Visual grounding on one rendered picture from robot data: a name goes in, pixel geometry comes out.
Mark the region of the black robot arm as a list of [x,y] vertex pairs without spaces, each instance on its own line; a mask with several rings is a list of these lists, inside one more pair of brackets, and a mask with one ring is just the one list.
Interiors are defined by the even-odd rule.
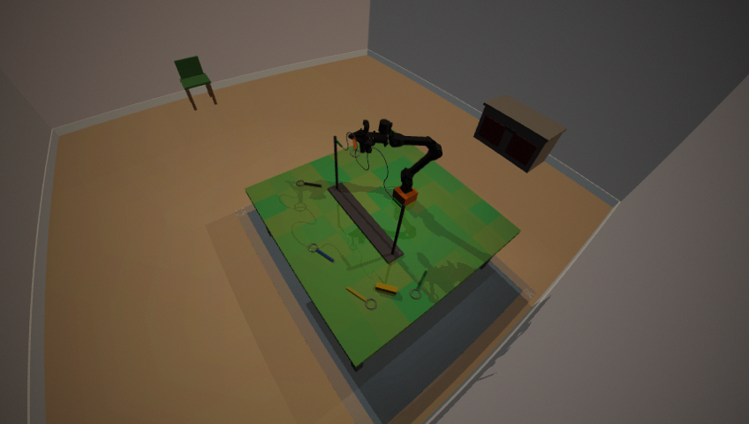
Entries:
[[[443,151],[442,146],[438,144],[435,140],[432,140],[429,136],[426,137],[420,137],[420,136],[404,136],[401,133],[394,132],[391,127],[393,125],[393,122],[390,122],[387,119],[380,120],[379,129],[378,129],[378,141],[377,143],[383,144],[384,147],[387,147],[389,145],[388,140],[390,141],[390,146],[392,148],[400,148],[405,145],[409,146],[426,146],[428,148],[428,152],[426,155],[423,156],[422,159],[420,159],[418,162],[416,162],[411,168],[404,168],[401,172],[401,182],[402,185],[400,186],[401,190],[404,193],[409,193],[413,191],[412,186],[412,178],[413,176],[421,170],[424,166],[427,165],[427,163],[430,163],[431,161],[435,161],[442,157]],[[389,138],[388,138],[389,135]],[[375,138],[367,136],[367,142],[365,144],[365,150],[368,153],[372,152],[372,148],[375,144],[373,142],[375,141]]]

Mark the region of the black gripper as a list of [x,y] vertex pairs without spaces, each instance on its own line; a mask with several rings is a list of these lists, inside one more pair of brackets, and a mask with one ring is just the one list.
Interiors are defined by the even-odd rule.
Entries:
[[[353,132],[352,134],[356,138],[356,141],[359,143],[359,150],[360,153],[364,153],[366,150],[365,144],[367,142],[367,136],[375,138],[375,141],[373,144],[377,143],[378,141],[378,132],[369,132],[369,122],[368,120],[363,120],[364,130],[361,130],[361,128],[357,132]],[[348,134],[348,138],[352,140],[352,134]]]

